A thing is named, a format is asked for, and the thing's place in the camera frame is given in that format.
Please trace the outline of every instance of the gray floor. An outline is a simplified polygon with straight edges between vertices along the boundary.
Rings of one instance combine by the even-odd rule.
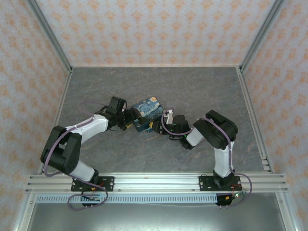
[[[242,205],[105,204],[71,211],[66,204],[37,204],[29,231],[284,231],[274,193],[253,193]]]
[[[235,68],[74,68],[59,125],[66,127],[89,117],[78,111],[80,102],[108,104],[114,95],[126,99],[128,105],[155,96],[164,109],[173,107],[176,115],[184,114],[190,126],[216,110],[239,129],[233,152],[235,170],[263,170]],[[91,112],[100,109],[84,107]],[[137,132],[134,127],[96,135],[82,145],[80,159],[100,172],[212,171],[215,165],[214,150],[206,141],[189,151],[168,136]]]

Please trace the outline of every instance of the wall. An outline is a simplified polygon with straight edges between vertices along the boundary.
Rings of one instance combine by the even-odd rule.
[[[72,66],[240,65],[274,0],[38,0]]]
[[[0,15],[0,230],[12,230],[67,72],[25,0],[2,0]]]
[[[287,0],[245,78],[277,172],[308,227],[308,5]]]

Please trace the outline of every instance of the enclosure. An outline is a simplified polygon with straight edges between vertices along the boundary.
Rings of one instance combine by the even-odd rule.
[[[305,1],[5,0],[0,10],[5,230],[307,229]],[[251,197],[219,209],[218,192],[199,188],[215,166],[207,141],[187,150],[131,126],[82,144],[80,160],[114,187],[105,205],[70,211],[71,177],[45,177],[40,155],[53,127],[101,109],[80,103],[112,96],[127,107],[155,97],[190,127],[210,110],[234,122],[232,164]],[[168,203],[148,201],[158,198]]]

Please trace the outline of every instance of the patterned wallpaper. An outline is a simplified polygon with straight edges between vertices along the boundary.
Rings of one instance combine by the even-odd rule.
[[[25,0],[1,0],[0,15],[0,230],[12,230],[67,72]]]
[[[240,65],[274,0],[38,0],[72,66]]]
[[[287,0],[245,75],[278,172],[308,227],[308,4]]]

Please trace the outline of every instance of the black mounting plate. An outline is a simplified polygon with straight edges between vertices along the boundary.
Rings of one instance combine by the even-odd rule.
[[[112,192],[114,190],[115,177],[98,177],[97,184],[102,185],[102,187],[105,188],[107,192]],[[71,191],[72,192],[91,192],[93,191],[93,189],[92,189],[92,186],[73,179]]]
[[[233,176],[228,185],[224,185],[221,188],[218,187],[214,183],[214,176],[199,176],[199,187],[200,191],[228,191],[232,192],[233,187],[232,185],[236,185],[234,187],[235,191],[241,191],[242,187],[237,186],[241,185],[239,182],[241,182],[241,179],[239,176]]]

